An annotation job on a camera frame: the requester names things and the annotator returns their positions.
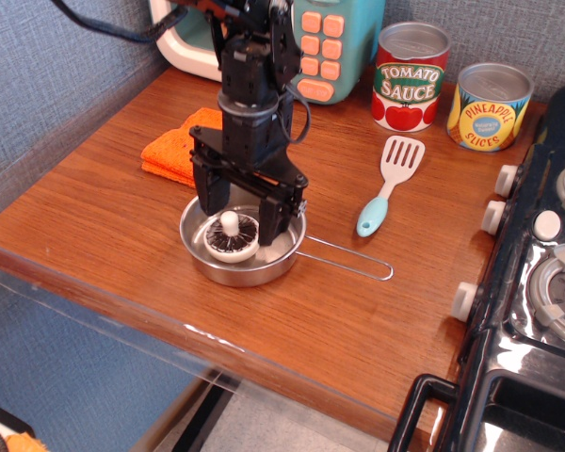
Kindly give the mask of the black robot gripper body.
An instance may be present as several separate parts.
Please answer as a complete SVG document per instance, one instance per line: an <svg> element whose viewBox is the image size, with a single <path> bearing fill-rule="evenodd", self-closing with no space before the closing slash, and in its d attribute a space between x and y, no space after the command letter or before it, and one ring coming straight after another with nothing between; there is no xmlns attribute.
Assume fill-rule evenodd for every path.
<svg viewBox="0 0 565 452"><path fill-rule="evenodd" d="M300 141L291 137L295 103L269 101L246 108L221 101L219 106L220 130L194 126L190 131L192 164L220 169L231 189L248 191L258 198L258 206L268 197L289 200L292 217L299 216L308 179L287 154L288 146Z"/></svg>

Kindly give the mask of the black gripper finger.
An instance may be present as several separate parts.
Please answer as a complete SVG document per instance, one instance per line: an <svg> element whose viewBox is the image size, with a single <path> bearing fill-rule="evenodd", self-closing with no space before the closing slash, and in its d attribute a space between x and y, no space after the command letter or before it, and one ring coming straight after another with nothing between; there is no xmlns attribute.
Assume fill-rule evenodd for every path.
<svg viewBox="0 0 565 452"><path fill-rule="evenodd" d="M229 202L231 183L224 178L220 169L193 164L194 184L200 207L207 216L221 211Z"/></svg>
<svg viewBox="0 0 565 452"><path fill-rule="evenodd" d="M262 199L259 206L259 244L269 246L286 232L293 214L293 203L272 197Z"/></svg>

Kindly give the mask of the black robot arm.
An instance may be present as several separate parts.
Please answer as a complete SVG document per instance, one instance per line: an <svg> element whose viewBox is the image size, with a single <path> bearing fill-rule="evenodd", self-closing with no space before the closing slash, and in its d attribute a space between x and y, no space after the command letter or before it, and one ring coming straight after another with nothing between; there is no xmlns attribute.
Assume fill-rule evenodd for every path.
<svg viewBox="0 0 565 452"><path fill-rule="evenodd" d="M195 126L193 177L202 211L214 215L239 187L257 197L258 241L269 246L304 206L307 177L287 155L302 52L288 1L193 1L211 26L221 71L219 129Z"/></svg>

